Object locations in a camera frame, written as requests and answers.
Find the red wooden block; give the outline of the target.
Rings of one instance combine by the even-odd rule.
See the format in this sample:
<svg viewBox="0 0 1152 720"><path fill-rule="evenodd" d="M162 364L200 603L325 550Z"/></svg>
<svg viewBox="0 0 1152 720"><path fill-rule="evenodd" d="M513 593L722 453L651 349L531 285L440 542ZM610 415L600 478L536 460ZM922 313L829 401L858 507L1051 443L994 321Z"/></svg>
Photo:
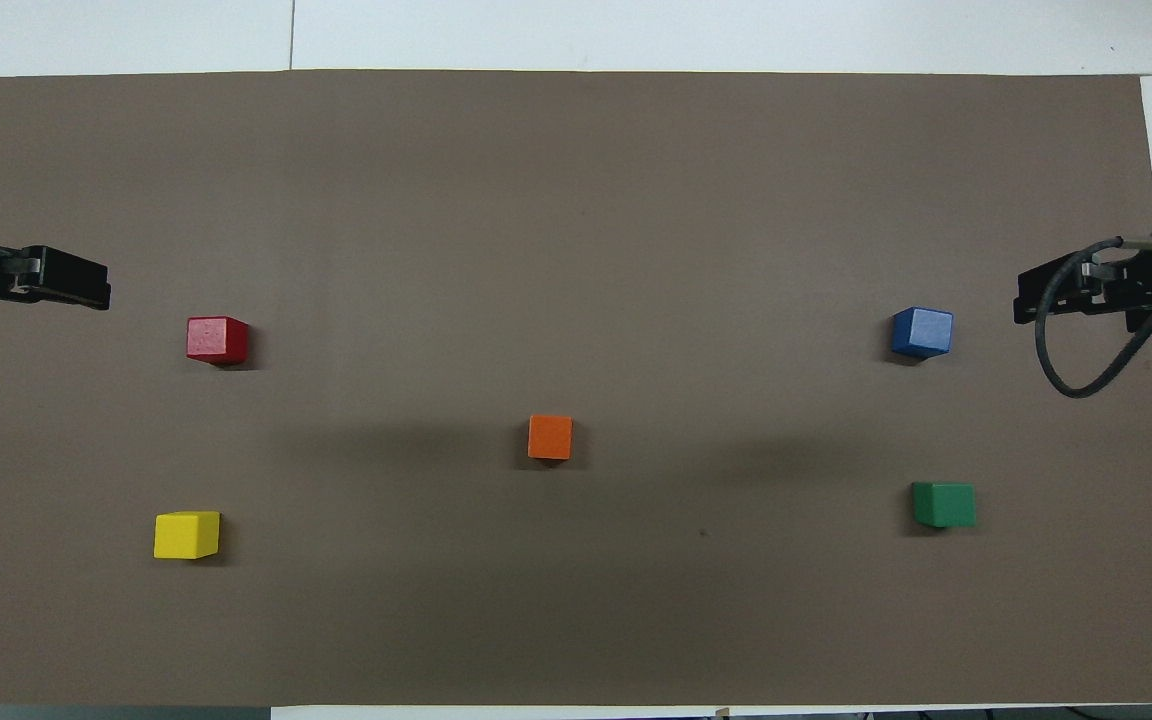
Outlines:
<svg viewBox="0 0 1152 720"><path fill-rule="evenodd" d="M250 325L233 316L191 316L185 356L214 366L236 366L250 357Z"/></svg>

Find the blue wooden block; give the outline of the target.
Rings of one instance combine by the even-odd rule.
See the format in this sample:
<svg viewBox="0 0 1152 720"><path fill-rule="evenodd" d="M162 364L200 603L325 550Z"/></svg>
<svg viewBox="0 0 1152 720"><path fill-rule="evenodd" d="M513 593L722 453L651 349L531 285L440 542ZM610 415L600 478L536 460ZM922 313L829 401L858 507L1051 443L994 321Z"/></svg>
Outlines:
<svg viewBox="0 0 1152 720"><path fill-rule="evenodd" d="M893 354L925 361L952 353L955 314L932 306L905 306L890 320Z"/></svg>

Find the green wooden block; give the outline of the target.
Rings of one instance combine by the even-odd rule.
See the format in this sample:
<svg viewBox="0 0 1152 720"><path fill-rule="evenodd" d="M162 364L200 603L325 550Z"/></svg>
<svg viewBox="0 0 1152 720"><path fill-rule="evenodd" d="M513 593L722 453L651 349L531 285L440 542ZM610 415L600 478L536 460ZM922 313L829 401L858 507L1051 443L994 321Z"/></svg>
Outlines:
<svg viewBox="0 0 1152 720"><path fill-rule="evenodd" d="M977 493L972 484L915 482L911 502L916 523L934 528L977 525Z"/></svg>

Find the yellow wooden block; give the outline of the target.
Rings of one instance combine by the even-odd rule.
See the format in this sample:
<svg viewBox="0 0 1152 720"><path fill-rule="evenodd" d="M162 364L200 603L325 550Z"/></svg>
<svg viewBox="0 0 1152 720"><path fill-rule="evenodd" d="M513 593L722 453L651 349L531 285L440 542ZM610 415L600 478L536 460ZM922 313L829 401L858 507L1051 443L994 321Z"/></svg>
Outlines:
<svg viewBox="0 0 1152 720"><path fill-rule="evenodd" d="M164 511L154 520L152 558L200 560L220 551L220 511Z"/></svg>

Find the orange wooden block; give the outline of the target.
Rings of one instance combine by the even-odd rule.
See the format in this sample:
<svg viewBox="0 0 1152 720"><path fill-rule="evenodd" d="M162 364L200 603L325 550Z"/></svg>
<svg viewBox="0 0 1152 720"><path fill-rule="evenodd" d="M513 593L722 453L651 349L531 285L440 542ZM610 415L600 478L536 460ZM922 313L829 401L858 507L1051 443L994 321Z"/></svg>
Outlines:
<svg viewBox="0 0 1152 720"><path fill-rule="evenodd" d="M571 416L532 414L526 420L526 457L553 462L571 460Z"/></svg>

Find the brown table mat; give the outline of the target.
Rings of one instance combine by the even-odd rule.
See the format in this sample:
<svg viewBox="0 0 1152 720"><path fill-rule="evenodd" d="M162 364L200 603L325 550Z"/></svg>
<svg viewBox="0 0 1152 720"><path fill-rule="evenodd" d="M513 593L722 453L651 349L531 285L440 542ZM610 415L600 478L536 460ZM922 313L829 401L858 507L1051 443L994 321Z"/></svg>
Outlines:
<svg viewBox="0 0 1152 720"><path fill-rule="evenodd" d="M1152 702L1152 341L1011 323L1151 229L1130 77L0 78L1 245L113 287L0 304L0 703Z"/></svg>

